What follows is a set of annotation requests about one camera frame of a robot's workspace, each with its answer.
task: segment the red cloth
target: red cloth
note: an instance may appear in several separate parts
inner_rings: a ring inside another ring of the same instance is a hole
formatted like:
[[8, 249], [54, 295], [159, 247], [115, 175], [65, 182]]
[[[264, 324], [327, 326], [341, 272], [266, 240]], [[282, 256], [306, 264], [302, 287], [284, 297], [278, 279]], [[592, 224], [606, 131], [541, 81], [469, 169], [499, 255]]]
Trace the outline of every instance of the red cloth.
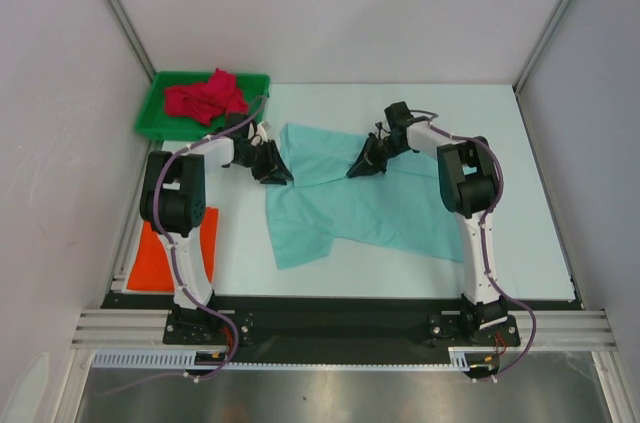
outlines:
[[248, 113], [236, 75], [216, 69], [206, 83], [171, 86], [164, 90], [164, 111], [169, 116], [188, 116], [204, 126], [228, 113]]

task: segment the teal t-shirt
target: teal t-shirt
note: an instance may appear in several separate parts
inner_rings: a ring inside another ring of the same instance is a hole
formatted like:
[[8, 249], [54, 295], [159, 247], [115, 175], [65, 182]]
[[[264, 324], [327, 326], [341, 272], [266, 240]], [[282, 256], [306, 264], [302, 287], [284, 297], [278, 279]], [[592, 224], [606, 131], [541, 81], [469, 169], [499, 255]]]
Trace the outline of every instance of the teal t-shirt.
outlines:
[[349, 179], [366, 137], [288, 124], [280, 153], [294, 183], [267, 188], [278, 268], [327, 256], [335, 238], [462, 261], [454, 216], [440, 199], [437, 162], [411, 151], [386, 174]]

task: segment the gray floor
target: gray floor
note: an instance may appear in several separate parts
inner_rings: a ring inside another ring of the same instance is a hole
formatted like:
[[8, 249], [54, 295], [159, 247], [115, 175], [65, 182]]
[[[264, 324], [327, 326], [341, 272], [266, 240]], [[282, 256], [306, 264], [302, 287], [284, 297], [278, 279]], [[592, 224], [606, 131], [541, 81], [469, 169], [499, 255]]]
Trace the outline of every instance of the gray floor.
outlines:
[[460, 373], [222, 372], [198, 385], [92, 370], [77, 422], [597, 422], [611, 421], [589, 353], [530, 355], [497, 384]]

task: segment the white table surface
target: white table surface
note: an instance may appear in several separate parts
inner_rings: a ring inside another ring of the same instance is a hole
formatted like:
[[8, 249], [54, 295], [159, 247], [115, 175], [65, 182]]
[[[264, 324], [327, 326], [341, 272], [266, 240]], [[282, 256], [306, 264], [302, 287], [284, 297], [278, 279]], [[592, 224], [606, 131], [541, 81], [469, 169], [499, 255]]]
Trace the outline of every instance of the white table surface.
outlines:
[[[271, 87], [265, 120], [279, 141], [287, 122], [366, 135], [384, 108], [406, 101], [440, 114], [454, 134], [488, 138], [503, 166], [504, 197], [494, 217], [503, 287], [528, 299], [572, 300], [569, 273], [533, 155], [507, 85], [286, 85]], [[174, 151], [178, 142], [165, 142]], [[463, 265], [336, 239], [326, 258], [276, 267], [265, 214], [265, 187], [237, 166], [207, 174], [207, 205], [218, 207], [214, 289], [224, 295], [457, 298]]]

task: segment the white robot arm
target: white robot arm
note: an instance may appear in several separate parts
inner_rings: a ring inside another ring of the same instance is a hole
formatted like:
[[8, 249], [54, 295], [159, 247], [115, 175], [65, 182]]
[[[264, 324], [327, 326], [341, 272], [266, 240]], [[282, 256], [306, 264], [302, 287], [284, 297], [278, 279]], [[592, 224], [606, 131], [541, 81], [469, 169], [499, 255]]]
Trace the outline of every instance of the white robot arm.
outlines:
[[[227, 127], [242, 121], [245, 115], [229, 115]], [[205, 273], [200, 247], [200, 224], [205, 214], [205, 168], [228, 167], [232, 163], [251, 168], [253, 177], [263, 184], [284, 185], [293, 176], [284, 165], [273, 140], [262, 124], [251, 124], [228, 136], [210, 138], [177, 158], [163, 181], [158, 198], [158, 215], [166, 235], [158, 231], [153, 218], [153, 195], [160, 171], [171, 157], [170, 152], [149, 154], [140, 215], [151, 223], [164, 244], [173, 277], [174, 307], [188, 314], [196, 310], [194, 300], [208, 305], [213, 289]], [[172, 183], [179, 181], [176, 188]], [[191, 298], [184, 291], [187, 288]]]
[[498, 192], [493, 161], [483, 148], [486, 141], [480, 137], [459, 141], [433, 127], [430, 118], [414, 116], [405, 102], [389, 106], [385, 116], [389, 126], [384, 130], [387, 135], [369, 134], [347, 176], [384, 173], [389, 158], [409, 150], [437, 159], [440, 195], [445, 207], [455, 214], [464, 247], [462, 300], [469, 332], [504, 323], [508, 317], [506, 301], [494, 284], [498, 278], [493, 256], [492, 214], [485, 214]]

